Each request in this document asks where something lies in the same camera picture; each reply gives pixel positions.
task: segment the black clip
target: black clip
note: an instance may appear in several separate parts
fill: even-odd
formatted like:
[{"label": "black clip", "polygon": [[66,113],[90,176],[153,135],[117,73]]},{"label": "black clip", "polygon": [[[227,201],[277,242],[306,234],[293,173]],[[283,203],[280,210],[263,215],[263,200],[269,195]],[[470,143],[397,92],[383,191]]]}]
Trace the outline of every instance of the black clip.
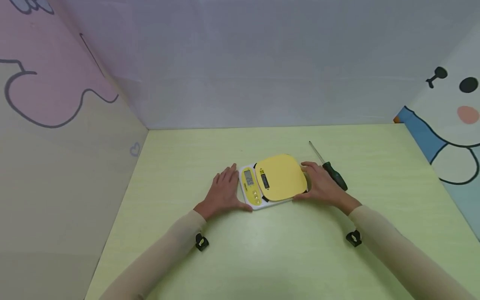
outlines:
[{"label": "black clip", "polygon": [[348,233],[345,238],[353,245],[353,247],[357,247],[361,244],[361,237],[358,230]]},{"label": "black clip", "polygon": [[208,240],[203,237],[201,233],[198,233],[195,236],[195,247],[197,247],[198,250],[203,251],[206,247],[208,247],[208,245]]}]

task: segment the hand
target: hand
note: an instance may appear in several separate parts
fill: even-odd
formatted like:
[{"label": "hand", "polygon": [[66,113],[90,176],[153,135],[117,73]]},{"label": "hand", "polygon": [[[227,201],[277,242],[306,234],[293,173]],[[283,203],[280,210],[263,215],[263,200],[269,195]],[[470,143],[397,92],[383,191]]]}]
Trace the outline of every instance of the hand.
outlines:
[{"label": "hand", "polygon": [[298,194],[293,197],[294,201],[303,199],[314,199],[318,203],[332,205],[339,208],[347,216],[361,203],[347,194],[330,177],[327,171],[316,163],[302,162],[302,170],[310,177],[312,187],[307,193]]},{"label": "hand", "polygon": [[217,173],[205,200],[197,204],[193,210],[199,213],[205,221],[235,209],[253,211],[250,205],[239,201],[237,197],[238,182],[237,164],[227,167],[221,174]]}]

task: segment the screwdriver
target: screwdriver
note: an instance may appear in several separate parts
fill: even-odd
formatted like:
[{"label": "screwdriver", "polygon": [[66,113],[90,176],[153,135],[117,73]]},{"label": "screwdriver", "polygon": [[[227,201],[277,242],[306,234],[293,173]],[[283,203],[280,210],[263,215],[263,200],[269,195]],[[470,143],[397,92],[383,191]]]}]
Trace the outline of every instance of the screwdriver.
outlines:
[{"label": "screwdriver", "polygon": [[322,162],[322,167],[327,171],[327,173],[330,175],[330,177],[338,184],[339,187],[341,187],[344,191],[348,190],[347,184],[342,178],[342,175],[335,171],[335,169],[332,167],[329,161],[325,162],[320,153],[318,153],[317,149],[315,149],[315,146],[313,146],[312,142],[308,141],[310,146],[312,146],[313,150],[317,154],[318,158]]}]

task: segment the light green table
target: light green table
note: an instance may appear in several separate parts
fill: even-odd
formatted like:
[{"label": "light green table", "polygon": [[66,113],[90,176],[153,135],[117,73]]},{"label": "light green table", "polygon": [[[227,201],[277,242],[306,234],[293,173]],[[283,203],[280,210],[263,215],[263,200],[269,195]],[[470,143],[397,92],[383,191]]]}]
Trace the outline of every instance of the light green table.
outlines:
[{"label": "light green table", "polygon": [[[203,200],[225,166],[280,153],[316,161],[309,140],[353,196],[480,296],[480,243],[404,125],[388,124],[150,131],[87,299]],[[310,203],[222,216],[204,231],[207,250],[192,250],[149,299],[409,299],[365,245],[345,241],[351,230]]]}]

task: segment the digital scale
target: digital scale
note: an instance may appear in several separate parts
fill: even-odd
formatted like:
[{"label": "digital scale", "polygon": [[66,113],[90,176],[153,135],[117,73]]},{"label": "digital scale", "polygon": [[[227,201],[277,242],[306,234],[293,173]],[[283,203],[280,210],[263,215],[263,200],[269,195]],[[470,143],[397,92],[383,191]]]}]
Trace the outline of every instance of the digital scale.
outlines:
[{"label": "digital scale", "polygon": [[258,210],[306,192],[307,180],[292,156],[280,154],[240,168],[240,186],[245,203]]}]

